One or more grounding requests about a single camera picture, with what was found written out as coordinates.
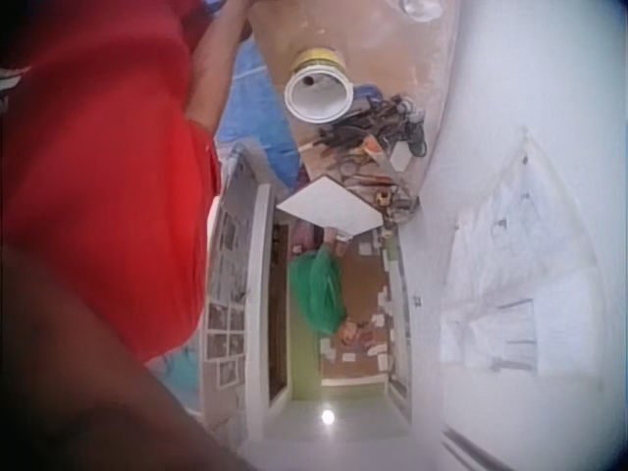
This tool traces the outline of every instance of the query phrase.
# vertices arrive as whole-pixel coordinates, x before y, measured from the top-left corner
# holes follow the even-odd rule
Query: white paint bucket
[[[325,47],[296,57],[284,92],[286,106],[299,120],[323,124],[338,119],[353,102],[353,84],[340,55]]]

